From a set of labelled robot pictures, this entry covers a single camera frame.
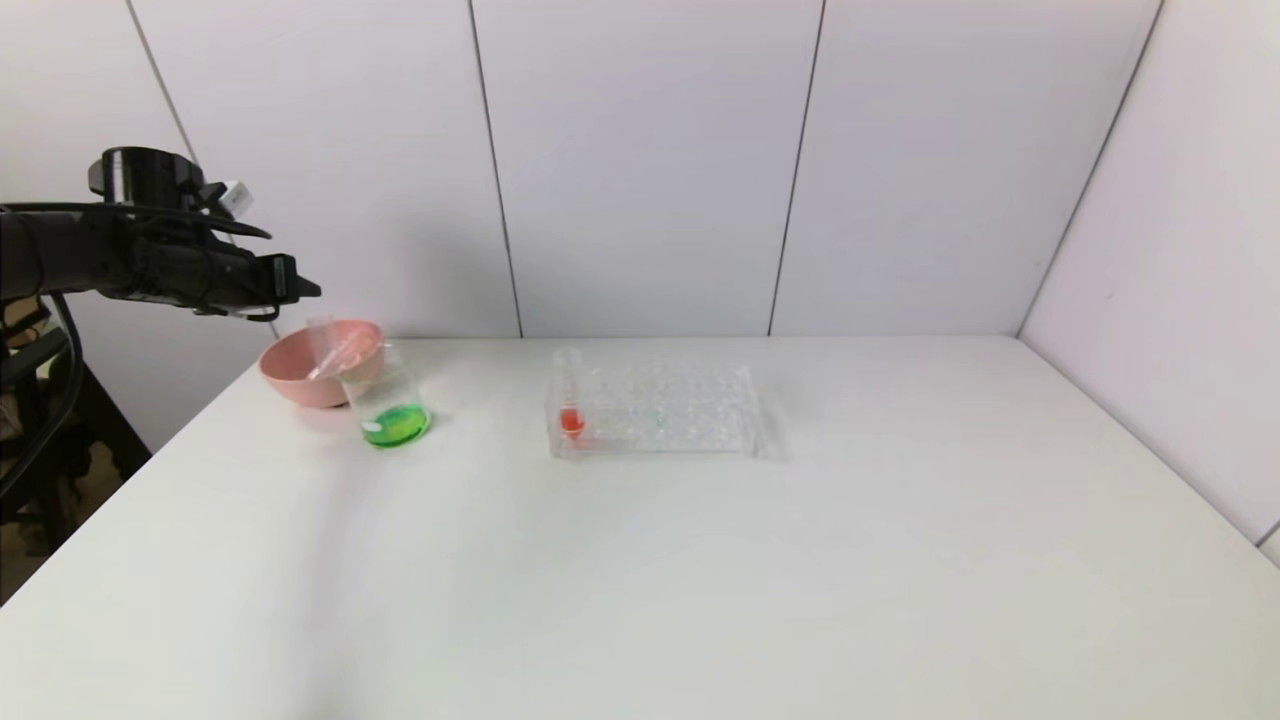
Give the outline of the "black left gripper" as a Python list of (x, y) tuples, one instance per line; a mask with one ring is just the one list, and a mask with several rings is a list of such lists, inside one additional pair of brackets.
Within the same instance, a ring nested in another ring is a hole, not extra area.
[(201, 304), (225, 311), (257, 311), (319, 299), (323, 288), (296, 273), (287, 255), (259, 256), (233, 243), (202, 249)]

